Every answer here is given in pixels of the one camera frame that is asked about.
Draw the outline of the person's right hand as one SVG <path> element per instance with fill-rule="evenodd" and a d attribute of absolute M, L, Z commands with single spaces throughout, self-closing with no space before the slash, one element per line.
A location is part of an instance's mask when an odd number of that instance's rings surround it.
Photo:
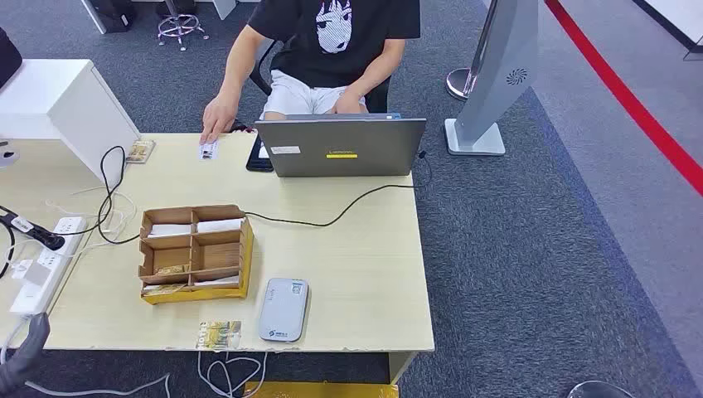
<path fill-rule="evenodd" d="M 214 143 L 235 122 L 240 94 L 220 92 L 204 110 L 199 144 Z"/>

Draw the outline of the person's left hand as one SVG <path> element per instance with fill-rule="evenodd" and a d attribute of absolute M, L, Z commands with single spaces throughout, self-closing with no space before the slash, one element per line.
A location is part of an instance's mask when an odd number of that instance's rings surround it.
<path fill-rule="evenodd" d="M 363 114 L 367 113 L 365 98 L 351 91 L 344 91 L 330 109 L 333 114 Z"/>

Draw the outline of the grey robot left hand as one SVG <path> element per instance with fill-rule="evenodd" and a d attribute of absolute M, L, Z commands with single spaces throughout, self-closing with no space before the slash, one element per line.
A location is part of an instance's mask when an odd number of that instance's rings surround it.
<path fill-rule="evenodd" d="M 29 381 L 49 334 L 48 314 L 34 314 L 29 317 L 27 337 L 12 357 L 5 359 L 7 349 L 1 350 L 1 397 L 11 395 Z"/>

